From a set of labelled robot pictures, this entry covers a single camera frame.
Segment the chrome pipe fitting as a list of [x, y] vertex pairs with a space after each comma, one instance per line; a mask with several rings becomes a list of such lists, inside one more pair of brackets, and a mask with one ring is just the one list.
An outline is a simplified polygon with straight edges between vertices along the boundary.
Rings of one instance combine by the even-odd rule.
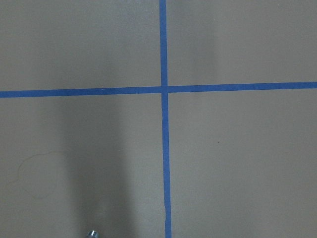
[[86, 238], [99, 238], [99, 233], [97, 231], [89, 231]]

